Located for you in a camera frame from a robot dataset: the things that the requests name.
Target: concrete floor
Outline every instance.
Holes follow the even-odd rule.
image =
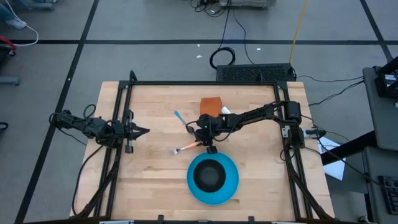
[[[15,220],[49,128],[48,116],[58,103],[94,1],[58,0],[54,11],[19,13],[21,19],[39,32],[41,40],[53,41],[18,48],[17,56],[10,59],[1,72],[22,78],[18,87],[0,86],[0,120],[10,124],[0,135],[1,223]],[[391,19],[398,2],[366,2],[383,38],[398,40],[398,25]],[[302,5],[303,0],[278,0],[275,7],[267,11],[237,9],[236,16],[246,28],[248,39],[292,40]],[[225,16],[210,18],[204,13],[195,13],[189,1],[99,0],[87,40],[137,42],[84,45],[64,108],[81,114],[86,105],[96,103],[101,82],[125,80],[131,69],[140,80],[214,80],[216,73],[209,66],[208,58],[218,44],[206,44],[205,40],[221,39]],[[27,29],[12,30],[2,24],[0,34],[14,40],[34,38]],[[231,17],[225,36],[225,39],[243,39],[243,31]],[[182,40],[188,44],[164,44],[163,41],[148,44],[142,40]],[[384,42],[378,42],[360,0],[309,0],[298,40],[330,40],[323,42],[324,45],[308,42],[308,45],[296,46],[292,64],[298,75],[322,80],[354,78],[361,75],[364,67],[386,63],[381,48]],[[339,40],[370,41],[346,45]],[[254,62],[288,61],[290,44],[261,43],[248,45]],[[249,63],[243,45],[230,46],[236,51],[236,64]],[[398,46],[389,45],[388,49],[392,56],[398,55]],[[215,60],[218,64],[228,63],[229,55],[219,54]],[[310,103],[352,83],[317,83],[307,78],[300,81],[305,83]],[[311,112],[319,126],[349,139],[373,128],[364,85],[312,107]],[[81,134],[73,134],[86,141]],[[345,141],[332,134],[327,137]],[[26,222],[68,217],[84,149],[73,139],[55,132]],[[355,208],[363,203],[362,194],[341,190],[333,180],[329,183],[338,218],[355,221],[366,213],[364,208]]]

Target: black keyboard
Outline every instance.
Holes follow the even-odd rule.
[[[273,63],[258,65],[219,65],[217,81],[294,81],[289,63]]]
[[[379,181],[388,213],[398,215],[398,177],[379,176]]]

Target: black floor stripe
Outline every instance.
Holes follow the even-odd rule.
[[[65,83],[63,85],[61,95],[60,95],[60,98],[57,103],[57,107],[55,108],[55,112],[61,111],[63,108],[63,105],[65,103],[70,84],[72,82],[77,64],[80,59],[81,51],[83,50],[83,47],[84,47],[84,41],[87,38],[87,34],[90,29],[91,22],[93,21],[94,14],[95,14],[96,8],[98,6],[98,2],[99,2],[99,0],[94,0],[93,5],[91,7],[91,11],[88,14],[85,28],[80,37],[80,41],[78,43],[79,45],[77,47],[75,56],[72,60],[72,64],[70,65],[70,69],[69,69],[68,75],[65,79]],[[32,200],[33,193],[35,191],[37,182],[39,181],[40,173],[43,169],[45,158],[47,157],[47,153],[49,151],[54,132],[55,132],[55,128],[53,126],[50,126],[49,130],[47,131],[47,134],[45,136],[44,143],[43,143],[42,149],[39,154],[39,158],[37,159],[37,162],[36,162],[35,168],[33,170],[32,177],[30,178],[29,184],[27,186],[24,198],[22,199],[22,203],[19,207],[19,211],[18,211],[16,220],[15,220],[15,223],[17,223],[17,224],[24,222],[26,213],[27,213],[29,205],[30,205],[30,201]]]
[[[34,40],[11,40],[15,44],[28,44]],[[244,44],[245,40],[224,40],[225,44]],[[39,40],[38,44],[79,44],[80,40]],[[151,45],[151,44],[220,44],[221,40],[86,40],[85,44]],[[247,44],[290,45],[293,40],[246,40]],[[398,45],[398,40],[385,41]],[[297,45],[379,45],[378,40],[298,40]]]
[[[370,10],[368,4],[366,3],[365,0],[359,0],[359,1],[361,2],[363,9],[365,10],[366,16],[368,17],[368,20],[369,20],[369,22],[370,22],[370,24],[372,26],[374,34],[376,35],[378,41],[380,41],[381,49],[383,50],[384,55],[387,58],[387,61],[388,62],[391,61],[392,60],[392,55],[390,53],[390,50],[388,49],[388,47],[387,47],[387,45],[386,45],[386,43],[384,41],[384,38],[381,35],[381,32],[380,32],[380,30],[379,30],[379,28],[378,28],[378,26],[376,24],[376,21],[373,18],[373,15],[371,13],[371,10]]]

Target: wooden tabletop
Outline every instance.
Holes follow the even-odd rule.
[[[303,83],[288,84],[290,99],[300,102],[302,114],[310,116]],[[95,116],[111,119],[117,90],[118,82],[102,84]],[[275,100],[271,86],[133,87],[131,109],[134,122],[149,128],[150,133],[134,142],[133,154],[122,154],[112,219],[156,220],[158,215],[164,215],[165,220],[243,221],[248,216],[254,216],[256,221],[294,220],[287,170],[279,158],[282,150],[279,125],[273,121],[247,125],[226,141],[216,142],[218,150],[229,155],[239,171],[239,188],[229,202],[220,206],[204,205],[189,192],[186,183],[188,166],[206,149],[196,147],[171,156],[171,149],[194,141],[174,111],[177,110],[187,122],[197,120],[200,100],[215,96],[220,96],[223,106],[232,113],[252,110]],[[312,122],[304,118],[301,127],[311,128]],[[317,148],[315,140],[305,143],[312,149]],[[89,140],[85,158],[97,148],[95,141]],[[98,188],[104,152],[103,149],[90,159],[82,172],[75,203],[78,211]],[[302,149],[301,153],[309,191],[333,216],[320,156],[307,149]],[[301,214],[305,217],[299,190],[298,195]]]

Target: orange sponge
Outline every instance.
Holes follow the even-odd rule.
[[[220,97],[202,98],[200,101],[200,115],[208,114],[217,118],[221,113],[222,105]]]

